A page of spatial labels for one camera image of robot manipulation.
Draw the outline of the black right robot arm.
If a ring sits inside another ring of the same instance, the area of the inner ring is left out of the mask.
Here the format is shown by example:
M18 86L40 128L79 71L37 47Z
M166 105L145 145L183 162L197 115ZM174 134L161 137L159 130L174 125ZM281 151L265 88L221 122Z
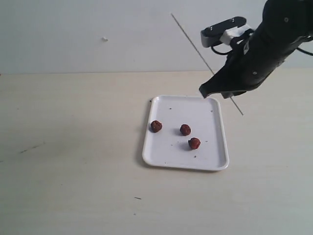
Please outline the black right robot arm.
M225 65L199 88L204 98L238 96L258 88L298 47L313 39L311 0L268 0L256 29L234 17L201 31L203 47L225 44Z

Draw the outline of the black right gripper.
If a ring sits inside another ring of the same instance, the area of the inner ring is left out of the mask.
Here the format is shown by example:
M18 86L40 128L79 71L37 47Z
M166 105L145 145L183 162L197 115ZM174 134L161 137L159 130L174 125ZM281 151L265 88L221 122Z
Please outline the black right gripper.
M203 98L221 94L224 99L258 88L286 58L286 45L267 33L255 32L239 44L222 67L199 87Z

